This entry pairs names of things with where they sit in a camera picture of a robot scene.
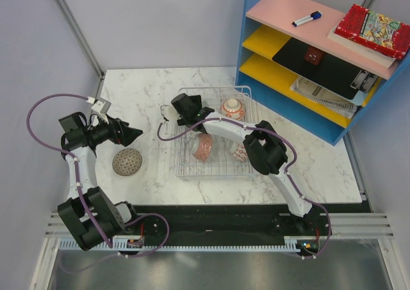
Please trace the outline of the brown lattice pattern bowl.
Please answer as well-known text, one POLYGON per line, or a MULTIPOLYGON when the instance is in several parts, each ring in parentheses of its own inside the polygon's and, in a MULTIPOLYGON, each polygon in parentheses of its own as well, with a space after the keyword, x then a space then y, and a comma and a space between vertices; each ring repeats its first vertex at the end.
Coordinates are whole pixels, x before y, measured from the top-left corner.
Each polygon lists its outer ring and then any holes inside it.
POLYGON ((125 148, 115 154, 112 168, 117 175, 127 177, 139 171, 142 162, 143 158, 138 150, 125 148))

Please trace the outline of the white wire dish rack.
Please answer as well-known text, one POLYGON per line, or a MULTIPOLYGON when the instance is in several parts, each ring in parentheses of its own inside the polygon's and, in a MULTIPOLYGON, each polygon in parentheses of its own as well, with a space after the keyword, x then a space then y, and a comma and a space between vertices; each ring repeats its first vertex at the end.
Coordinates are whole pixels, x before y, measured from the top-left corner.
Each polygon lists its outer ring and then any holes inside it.
MULTIPOLYGON (((258 123, 259 111, 257 102, 252 99, 248 86, 225 87, 195 87, 181 88, 179 93, 200 95, 202 105, 219 112, 227 99, 237 99, 244 107, 244 122, 258 123)), ((190 131, 174 141, 176 175, 186 180, 196 179, 229 179, 249 178, 257 174, 249 160, 235 159, 229 152, 233 143, 223 137, 213 136, 213 148, 206 161, 200 161, 193 156, 195 136, 197 132, 190 131)))

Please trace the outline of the orange leaf pattern bowl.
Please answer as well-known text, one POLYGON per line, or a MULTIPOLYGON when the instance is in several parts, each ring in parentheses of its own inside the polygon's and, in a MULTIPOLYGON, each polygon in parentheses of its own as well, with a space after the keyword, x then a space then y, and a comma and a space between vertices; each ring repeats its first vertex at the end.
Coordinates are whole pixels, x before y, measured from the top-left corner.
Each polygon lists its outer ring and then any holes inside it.
POLYGON ((243 120, 245 116, 245 106, 240 100, 230 98, 222 103, 220 113, 225 117, 235 120, 243 120))

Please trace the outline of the blue triangle pattern bowl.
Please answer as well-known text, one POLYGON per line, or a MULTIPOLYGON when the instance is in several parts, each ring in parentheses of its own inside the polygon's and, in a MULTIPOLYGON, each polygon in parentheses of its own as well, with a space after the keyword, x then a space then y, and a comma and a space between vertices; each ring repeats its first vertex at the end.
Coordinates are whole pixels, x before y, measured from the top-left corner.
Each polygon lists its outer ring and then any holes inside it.
POLYGON ((227 151, 234 159, 238 161, 245 161, 248 158, 245 146, 243 144, 229 141, 227 143, 227 151))

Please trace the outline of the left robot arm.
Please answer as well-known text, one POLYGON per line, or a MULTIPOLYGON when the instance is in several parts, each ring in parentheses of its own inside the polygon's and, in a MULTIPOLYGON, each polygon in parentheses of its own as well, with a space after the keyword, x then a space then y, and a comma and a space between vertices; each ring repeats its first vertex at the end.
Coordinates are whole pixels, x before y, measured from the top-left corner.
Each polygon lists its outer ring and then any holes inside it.
POLYGON ((114 236, 123 231, 138 232, 141 220, 129 202, 113 204, 98 186, 96 147, 105 141, 127 147, 143 131, 110 116, 91 126, 82 112, 63 117, 59 123, 64 130, 61 149, 69 166, 70 191, 68 199, 58 206, 58 215, 82 250, 101 243, 112 247, 114 236))

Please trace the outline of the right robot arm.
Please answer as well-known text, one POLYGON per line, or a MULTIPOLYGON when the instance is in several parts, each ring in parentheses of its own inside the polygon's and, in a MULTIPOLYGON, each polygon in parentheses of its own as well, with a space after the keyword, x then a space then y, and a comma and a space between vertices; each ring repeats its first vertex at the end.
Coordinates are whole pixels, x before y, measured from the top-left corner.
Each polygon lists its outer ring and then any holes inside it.
POLYGON ((296 151, 269 122, 250 124, 223 116, 204 107, 200 95, 181 93, 171 100, 171 105, 178 114, 178 125, 243 145, 252 167, 268 176, 284 197, 294 229, 306 235, 316 228, 320 209, 303 194, 290 172, 297 159, 296 151))

